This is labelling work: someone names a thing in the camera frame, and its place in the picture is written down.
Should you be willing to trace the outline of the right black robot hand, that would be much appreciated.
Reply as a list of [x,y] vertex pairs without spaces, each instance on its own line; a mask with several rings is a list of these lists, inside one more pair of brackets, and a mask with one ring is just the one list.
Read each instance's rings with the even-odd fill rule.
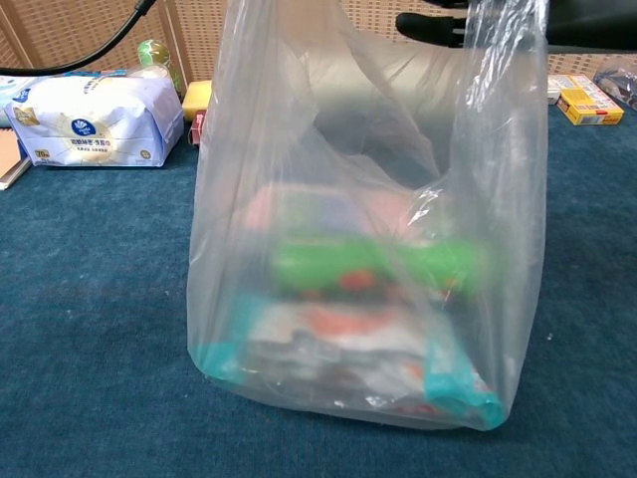
[[[402,12],[395,26],[406,38],[425,44],[461,48],[465,43],[465,18],[431,17]],[[634,1],[550,1],[546,28],[548,44],[555,52],[571,53],[636,51],[636,3]]]

